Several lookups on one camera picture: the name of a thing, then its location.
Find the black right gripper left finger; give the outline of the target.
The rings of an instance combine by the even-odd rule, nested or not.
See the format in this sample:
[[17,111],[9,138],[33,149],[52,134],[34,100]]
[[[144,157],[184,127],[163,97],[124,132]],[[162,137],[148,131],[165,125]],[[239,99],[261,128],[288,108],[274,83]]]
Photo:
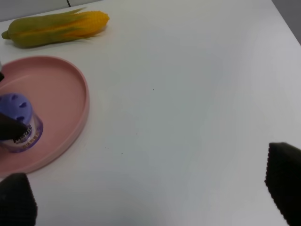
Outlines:
[[14,173],[0,182],[0,224],[34,226],[38,207],[25,173]]

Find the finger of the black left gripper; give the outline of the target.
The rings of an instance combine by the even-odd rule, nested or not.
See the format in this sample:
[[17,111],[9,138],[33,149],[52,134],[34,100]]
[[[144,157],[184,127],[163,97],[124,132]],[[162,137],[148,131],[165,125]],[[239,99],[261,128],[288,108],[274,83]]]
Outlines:
[[0,140],[19,138],[26,132],[26,126],[15,119],[0,114]]

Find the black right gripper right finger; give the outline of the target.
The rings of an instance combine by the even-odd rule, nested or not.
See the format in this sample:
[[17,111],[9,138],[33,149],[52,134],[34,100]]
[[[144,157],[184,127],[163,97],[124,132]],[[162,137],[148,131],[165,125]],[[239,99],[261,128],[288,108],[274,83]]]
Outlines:
[[301,224],[301,150],[285,142],[270,143],[265,185],[290,226]]

